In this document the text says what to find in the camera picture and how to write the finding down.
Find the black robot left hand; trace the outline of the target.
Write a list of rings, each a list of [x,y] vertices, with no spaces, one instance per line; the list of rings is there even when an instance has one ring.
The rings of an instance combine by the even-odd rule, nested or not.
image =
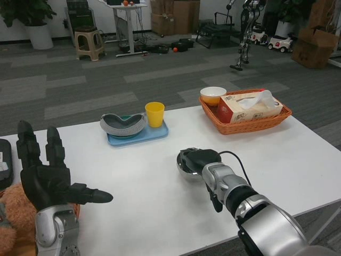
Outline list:
[[[109,203],[113,196],[86,184],[71,184],[70,169],[64,163],[65,149],[56,127],[47,129],[46,159],[40,160],[40,146],[30,123],[18,123],[17,153],[21,160],[21,183],[26,197],[37,211],[45,208],[71,204]]]

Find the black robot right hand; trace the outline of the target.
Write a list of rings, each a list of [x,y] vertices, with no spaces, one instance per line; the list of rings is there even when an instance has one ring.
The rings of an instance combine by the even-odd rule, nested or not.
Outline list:
[[[205,182],[215,211],[221,212],[223,204],[218,200],[218,178],[214,173],[218,167],[223,166],[219,153],[212,149],[187,148],[179,152],[176,163],[185,180]]]

